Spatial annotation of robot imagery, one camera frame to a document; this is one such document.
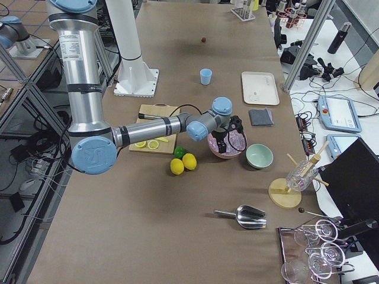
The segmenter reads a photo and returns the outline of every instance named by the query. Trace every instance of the label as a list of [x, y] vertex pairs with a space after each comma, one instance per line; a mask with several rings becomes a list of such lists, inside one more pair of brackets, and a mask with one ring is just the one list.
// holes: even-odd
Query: label
[[59, 37], [63, 61], [83, 60], [81, 38], [79, 34], [61, 35]]

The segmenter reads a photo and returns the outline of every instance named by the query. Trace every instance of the small blue cup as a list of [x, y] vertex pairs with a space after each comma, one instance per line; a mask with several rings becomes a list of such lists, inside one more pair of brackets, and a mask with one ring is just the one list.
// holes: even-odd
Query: small blue cup
[[205, 68], [200, 70], [200, 82], [203, 85], [209, 85], [212, 78], [212, 70]]

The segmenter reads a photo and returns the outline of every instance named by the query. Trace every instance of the cutting board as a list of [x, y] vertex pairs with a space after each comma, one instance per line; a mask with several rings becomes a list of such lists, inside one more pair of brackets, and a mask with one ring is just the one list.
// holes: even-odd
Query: cutting board
[[[161, 117], [168, 117], [171, 112], [173, 112], [177, 106], [162, 106], [162, 105], [141, 105], [140, 113], [141, 114], [152, 114], [160, 115]], [[177, 109], [173, 115], [180, 113], [180, 109]], [[137, 119], [137, 123], [146, 122], [149, 120]], [[144, 148], [137, 148], [134, 144], [129, 146], [129, 151], [138, 151], [138, 152], [147, 152], [147, 153], [160, 153], [160, 154], [172, 154], [175, 150], [176, 143], [176, 134], [165, 137], [168, 142], [157, 140], [159, 147], [155, 150], [149, 149], [147, 146]]]

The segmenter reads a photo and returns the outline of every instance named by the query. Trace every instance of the monitor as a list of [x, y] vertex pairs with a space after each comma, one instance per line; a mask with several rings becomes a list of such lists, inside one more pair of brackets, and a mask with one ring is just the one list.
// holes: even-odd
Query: monitor
[[[327, 191], [348, 226], [370, 218], [379, 221], [379, 159], [362, 138], [321, 170], [320, 175], [329, 183]], [[379, 269], [379, 229], [356, 237]]]

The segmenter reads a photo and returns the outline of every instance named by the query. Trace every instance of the lemon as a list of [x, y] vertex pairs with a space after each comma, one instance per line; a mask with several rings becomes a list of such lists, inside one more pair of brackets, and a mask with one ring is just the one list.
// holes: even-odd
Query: lemon
[[158, 137], [158, 138], [154, 138], [154, 139], [159, 140], [159, 141], [163, 141], [163, 142], [168, 142], [168, 139], [165, 137]]
[[180, 175], [182, 172], [184, 172], [184, 165], [182, 160], [177, 158], [172, 159], [170, 162], [170, 169], [173, 174]]
[[151, 140], [151, 141], [148, 142], [147, 147], [150, 150], [156, 150], [159, 147], [159, 142], [156, 141], [156, 140]]
[[194, 170], [197, 166], [196, 158], [193, 154], [187, 153], [182, 158], [184, 167], [188, 170]]
[[147, 143], [146, 141], [137, 142], [134, 144], [137, 148], [145, 148]]

